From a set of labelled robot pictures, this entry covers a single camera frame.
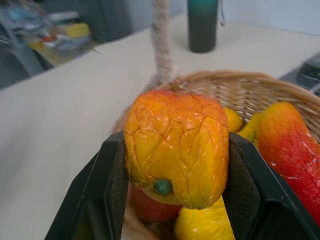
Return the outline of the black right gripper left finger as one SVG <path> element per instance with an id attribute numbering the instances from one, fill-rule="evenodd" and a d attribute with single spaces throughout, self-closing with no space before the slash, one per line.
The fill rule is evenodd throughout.
<path id="1" fill-rule="evenodd" d="M 127 193 L 120 132 L 73 179 L 44 240 L 121 240 Z"/>

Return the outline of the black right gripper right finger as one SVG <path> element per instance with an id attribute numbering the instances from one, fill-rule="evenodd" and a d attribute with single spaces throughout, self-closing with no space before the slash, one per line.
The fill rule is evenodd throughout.
<path id="1" fill-rule="evenodd" d="M 256 147 L 229 134 L 223 201 L 235 240 L 320 240 L 320 228 Z"/>

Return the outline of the wrinkled orange yellow mango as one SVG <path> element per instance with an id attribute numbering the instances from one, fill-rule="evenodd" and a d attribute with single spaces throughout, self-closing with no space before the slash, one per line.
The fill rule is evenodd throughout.
<path id="1" fill-rule="evenodd" d="M 202 210 L 224 192 L 229 129 L 224 108 L 194 93 L 150 90 L 124 124 L 130 183 L 158 202 Z"/>

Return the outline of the red orange mango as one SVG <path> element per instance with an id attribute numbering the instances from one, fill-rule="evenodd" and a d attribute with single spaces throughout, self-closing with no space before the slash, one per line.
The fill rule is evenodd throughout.
<path id="1" fill-rule="evenodd" d="M 320 143 L 298 110 L 288 102 L 277 102 L 264 110 L 256 145 L 320 227 Z"/>

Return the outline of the red apple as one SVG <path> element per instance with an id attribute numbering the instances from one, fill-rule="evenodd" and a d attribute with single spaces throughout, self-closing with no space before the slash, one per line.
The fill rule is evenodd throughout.
<path id="1" fill-rule="evenodd" d="M 137 217 L 157 223 L 176 218 L 182 208 L 179 205 L 160 203 L 131 184 L 128 185 L 128 206 Z"/>

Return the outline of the yellow banana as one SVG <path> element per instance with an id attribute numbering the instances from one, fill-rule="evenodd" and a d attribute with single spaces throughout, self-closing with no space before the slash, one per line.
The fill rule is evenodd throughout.
<path id="1" fill-rule="evenodd" d="M 254 114 L 238 132 L 241 137 L 253 142 L 262 113 Z M 236 240 L 222 197 L 203 210 L 182 208 L 175 224 L 178 240 Z"/>

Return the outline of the small yellow orange fruit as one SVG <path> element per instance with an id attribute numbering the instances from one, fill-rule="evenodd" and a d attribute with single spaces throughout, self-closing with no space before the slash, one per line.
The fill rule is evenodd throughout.
<path id="1" fill-rule="evenodd" d="M 229 131 L 233 133 L 240 131 L 244 122 L 239 114 L 228 107 L 224 107 L 224 112 L 227 116 Z"/>

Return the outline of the dark grey device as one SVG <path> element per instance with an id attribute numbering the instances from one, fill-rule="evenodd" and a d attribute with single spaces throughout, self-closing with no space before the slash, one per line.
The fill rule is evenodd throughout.
<path id="1" fill-rule="evenodd" d="M 280 78 L 320 97 L 320 52 Z"/>

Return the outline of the dark green water bottle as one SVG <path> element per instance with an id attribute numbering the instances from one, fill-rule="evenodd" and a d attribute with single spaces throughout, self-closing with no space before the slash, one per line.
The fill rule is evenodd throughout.
<path id="1" fill-rule="evenodd" d="M 187 0 L 188 48 L 207 53 L 216 47 L 217 27 L 225 25 L 224 0 Z"/>

